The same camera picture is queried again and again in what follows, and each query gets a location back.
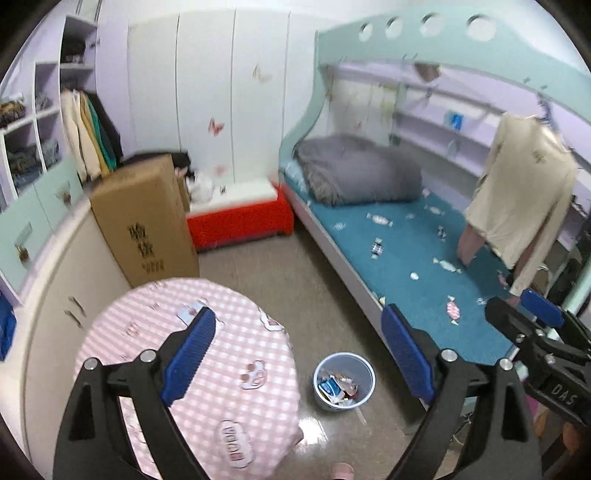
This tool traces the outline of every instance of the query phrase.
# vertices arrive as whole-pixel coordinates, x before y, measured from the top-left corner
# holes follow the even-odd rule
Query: drawer handle
[[[76,318],[76,315],[74,315],[70,310],[64,310],[64,313],[76,322],[76,324],[78,325],[78,328],[82,328],[82,324],[80,323],[80,320],[78,320]]]
[[[76,300],[76,297],[68,297],[68,300],[70,300],[74,305],[76,305],[80,309],[82,316],[86,318],[86,312],[84,311],[84,307],[80,304],[78,300]]]
[[[66,205],[67,207],[69,207],[72,204],[72,194],[70,193],[69,181],[62,189],[60,189],[56,193],[56,197],[58,197],[62,202],[64,202],[64,205]]]
[[[27,247],[25,247],[25,242],[29,239],[32,233],[33,226],[31,225],[31,222],[28,222],[25,225],[25,228],[23,228],[22,231],[18,234],[17,240],[14,242],[14,247],[17,249],[18,252],[18,259],[21,261],[23,265],[31,259],[31,256],[29,255],[29,250],[27,250]]]
[[[24,265],[31,259],[29,255],[29,250],[27,250],[27,248],[22,245],[14,244],[14,246],[17,248],[18,251],[18,259]]]

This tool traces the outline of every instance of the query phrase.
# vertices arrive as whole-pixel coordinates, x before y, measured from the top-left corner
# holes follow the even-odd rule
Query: blue mattress
[[[425,330],[440,348],[453,348],[470,362],[493,365],[505,356],[511,344],[485,320],[482,300],[506,296],[498,275],[507,271],[486,248],[463,268],[456,257],[466,226],[460,212],[432,193],[412,203],[330,207],[314,202],[286,181],[305,202],[311,201],[310,209],[369,290],[377,298],[386,297],[386,303],[395,303],[411,326]],[[369,213],[387,218],[392,226],[374,223],[367,218]],[[446,232],[445,241],[438,237],[439,226]],[[373,260],[376,238],[382,239],[384,250]],[[445,270],[434,259],[461,266],[461,273]],[[449,297],[454,297],[460,310],[458,325],[447,314]]]

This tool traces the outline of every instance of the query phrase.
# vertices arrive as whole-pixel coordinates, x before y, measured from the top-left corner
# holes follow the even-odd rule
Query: pink checkered tablecloth
[[[184,398],[170,411],[213,479],[264,479],[298,439],[296,366],[283,327],[245,296],[208,280],[172,278],[136,288],[93,323],[76,358],[131,361],[186,325],[177,317],[200,301],[217,317],[216,334]],[[129,398],[121,409],[144,473],[161,478]]]

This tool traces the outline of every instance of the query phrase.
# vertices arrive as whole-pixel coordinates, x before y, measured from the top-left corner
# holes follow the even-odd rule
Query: cabinet drawer
[[[52,229],[56,229],[84,192],[70,157],[49,169],[35,182],[35,190]]]
[[[51,235],[51,227],[35,189],[27,189],[0,214],[0,271],[15,291],[20,291],[37,254]],[[21,262],[17,245],[28,261]]]

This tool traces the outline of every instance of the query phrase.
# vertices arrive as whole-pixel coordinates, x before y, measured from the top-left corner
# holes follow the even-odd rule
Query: cardboard box
[[[188,212],[191,209],[191,196],[187,189],[187,183],[184,177],[177,177],[178,190],[181,193],[181,201],[183,202],[183,210]]]
[[[90,204],[132,287],[199,276],[170,155],[115,171],[95,188]]]

